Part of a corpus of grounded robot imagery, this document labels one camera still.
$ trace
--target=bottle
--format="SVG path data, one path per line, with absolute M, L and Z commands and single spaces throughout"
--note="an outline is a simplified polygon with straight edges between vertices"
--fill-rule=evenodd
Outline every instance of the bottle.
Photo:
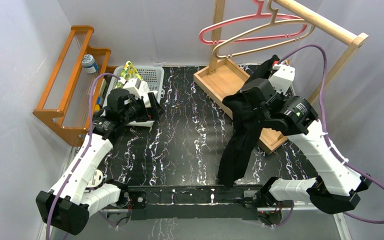
M 83 56 L 83 60 L 81 61 L 81 65 L 83 66 L 83 69 L 88 74 L 94 74 L 98 71 L 98 64 L 95 61 L 94 56 L 91 54 L 86 54 Z

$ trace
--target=black cloth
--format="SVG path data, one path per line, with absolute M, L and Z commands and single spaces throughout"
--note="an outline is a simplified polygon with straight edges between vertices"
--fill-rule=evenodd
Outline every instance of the black cloth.
M 275 61 L 279 61 L 277 55 L 263 62 L 246 83 L 258 78 L 268 79 Z M 234 134 L 221 156 L 217 178 L 218 184 L 232 187 L 234 181 L 245 176 L 251 152 L 257 144 L 263 126 L 257 121 L 242 93 L 226 96 L 222 103 L 232 111 Z

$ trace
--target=black marble table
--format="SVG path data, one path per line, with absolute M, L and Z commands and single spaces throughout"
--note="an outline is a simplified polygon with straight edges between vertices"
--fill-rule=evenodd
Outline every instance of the black marble table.
M 99 169 L 108 178 L 130 186 L 214 185 L 223 150 L 233 134 L 232 120 L 194 83 L 193 74 L 202 67 L 165 67 L 163 98 L 165 114 L 152 129 L 129 127 Z M 256 66 L 243 66 L 251 73 Z M 264 184 L 270 177 L 307 179 L 316 171 L 290 141 L 266 155 L 257 146 L 247 172 L 238 184 Z M 109 219 L 118 221 L 123 214 Z M 318 210 L 296 210 L 279 229 L 261 222 L 231 218 L 174 218 L 132 220 L 120 228 L 110 227 L 94 214 L 86 228 L 68 240 L 338 240 L 332 215 Z M 56 229 L 53 240 L 65 233 Z
M 233 135 L 232 120 L 194 82 L 201 66 L 164 67 L 160 101 L 165 113 L 152 128 L 127 127 L 98 169 L 130 186 L 215 185 L 219 162 Z M 251 74 L 256 65 L 242 68 Z M 270 177 L 307 179 L 315 169 L 290 141 L 270 155 L 255 147 L 238 184 Z

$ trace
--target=white arm casing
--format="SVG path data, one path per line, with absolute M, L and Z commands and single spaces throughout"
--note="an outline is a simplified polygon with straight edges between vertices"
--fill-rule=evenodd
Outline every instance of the white arm casing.
M 332 154 L 323 136 L 322 123 L 320 120 L 315 120 L 308 126 L 307 135 L 302 133 L 287 138 L 308 158 L 330 194 L 349 196 L 350 190 L 356 190 L 360 185 L 361 175 L 341 164 Z
M 106 206 L 117 202 L 120 192 L 121 190 L 117 186 L 105 183 L 100 188 L 83 195 L 80 203 L 89 205 L 87 210 L 90 217 Z
M 81 159 L 60 196 L 61 198 L 70 196 L 70 202 L 77 205 L 80 204 L 86 186 L 88 185 L 89 180 L 92 178 L 99 163 L 113 148 L 113 145 L 108 139 L 103 140 L 101 135 L 92 134 L 92 142 L 90 147 L 84 157 L 81 157 L 84 149 L 88 145 L 88 142 L 89 135 L 86 135 L 83 145 L 81 146 L 74 160 L 71 162 L 70 166 L 64 172 L 62 177 L 51 187 L 51 190 L 54 190 L 53 194 L 56 195 L 63 185 L 63 182 L 66 180 L 68 174 L 72 173 L 74 165 L 79 159 Z
M 294 81 L 295 68 L 284 64 L 275 64 L 273 70 L 277 71 L 273 73 L 268 81 L 276 92 L 285 94 Z
M 356 190 L 361 183 L 360 174 L 339 162 L 332 154 L 323 137 L 322 123 L 313 121 L 308 134 L 289 135 L 287 138 L 296 144 L 314 166 L 329 193 L 349 196 L 350 190 Z M 305 180 L 276 180 L 270 187 L 270 194 L 277 201 L 293 200 L 310 202 L 307 189 L 316 182 L 316 178 Z
M 307 189 L 311 188 L 316 182 L 316 178 L 304 180 L 285 180 L 277 179 L 268 190 L 277 201 L 294 200 L 310 203 L 310 195 Z

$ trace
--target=white wall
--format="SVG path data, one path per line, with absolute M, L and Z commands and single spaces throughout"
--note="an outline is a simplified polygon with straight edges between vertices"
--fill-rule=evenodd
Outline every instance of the white wall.
M 0 0 L 0 239 L 36 239 L 35 198 L 70 147 L 33 116 L 70 24 L 56 0 Z
M 58 0 L 72 25 L 92 25 L 95 32 L 91 45 L 112 50 L 110 64 L 123 65 L 127 60 L 137 65 L 207 65 L 210 46 L 202 44 L 198 34 L 213 24 L 214 0 Z M 298 0 L 311 9 L 320 1 Z M 227 0 L 224 19 L 254 14 L 257 6 L 252 0 Z M 284 9 L 279 13 L 290 14 Z M 267 23 L 268 19 L 236 23 L 222 30 L 228 39 L 251 28 Z M 269 29 L 252 36 L 295 33 L 299 25 Z M 227 46 L 221 54 L 231 54 L 279 42 L 242 43 Z M 293 43 L 276 50 L 236 57 L 236 63 L 261 63 L 272 54 L 283 56 L 293 50 Z
M 384 1 L 322 1 L 317 11 L 355 34 L 369 35 L 366 43 L 328 86 L 324 103 L 331 138 L 351 164 L 384 184 Z M 346 46 L 317 31 L 302 44 L 319 44 L 331 67 Z M 322 57 L 317 49 L 298 52 L 292 64 L 298 94 L 308 97 L 322 76 Z M 353 214 L 384 220 L 384 192 L 376 185 L 359 193 L 361 202 Z M 346 219 L 353 240 L 384 239 L 384 225 Z

